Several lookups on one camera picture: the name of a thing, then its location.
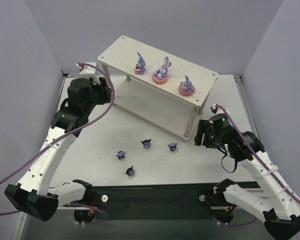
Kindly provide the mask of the purple bunny with red cake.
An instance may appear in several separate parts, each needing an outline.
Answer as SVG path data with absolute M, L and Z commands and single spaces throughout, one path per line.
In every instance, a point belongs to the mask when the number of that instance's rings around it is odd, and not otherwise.
M 135 64 L 134 73 L 136 75 L 143 75 L 146 71 L 146 62 L 139 52 L 137 52 L 137 55 L 138 55 L 138 61 Z

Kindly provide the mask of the large bunny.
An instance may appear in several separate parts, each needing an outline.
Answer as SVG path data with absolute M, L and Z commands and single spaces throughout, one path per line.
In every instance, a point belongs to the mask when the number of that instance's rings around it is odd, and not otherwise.
M 168 68 L 172 65 L 172 62 L 169 60 L 169 57 L 164 58 L 164 63 L 160 66 L 153 74 L 152 80 L 156 84 L 164 84 L 168 81 Z

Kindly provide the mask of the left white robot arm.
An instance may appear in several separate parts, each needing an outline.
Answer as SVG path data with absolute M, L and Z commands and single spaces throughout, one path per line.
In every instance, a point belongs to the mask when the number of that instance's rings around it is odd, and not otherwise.
M 59 207 L 82 201 L 90 196 L 91 184 L 75 179 L 51 187 L 52 178 L 69 147 L 82 129 L 91 125 L 89 116 L 97 105 L 113 101 L 113 86 L 106 78 L 98 83 L 92 78 L 75 78 L 67 88 L 67 98 L 54 114 L 41 150 L 17 184 L 9 184 L 4 194 L 19 211 L 41 221 L 52 218 Z

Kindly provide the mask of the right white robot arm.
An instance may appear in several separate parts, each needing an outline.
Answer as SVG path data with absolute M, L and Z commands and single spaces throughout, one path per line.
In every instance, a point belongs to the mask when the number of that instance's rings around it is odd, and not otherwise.
M 239 132 L 230 124 L 226 114 L 220 113 L 198 122 L 194 143 L 216 149 L 224 157 L 241 165 L 262 189 L 265 198 L 243 189 L 228 178 L 213 187 L 220 204 L 230 204 L 224 213 L 217 214 L 226 223 L 234 207 L 240 207 L 260 220 L 276 240 L 289 240 L 300 231 L 300 197 L 298 197 L 272 163 L 264 145 L 251 131 Z

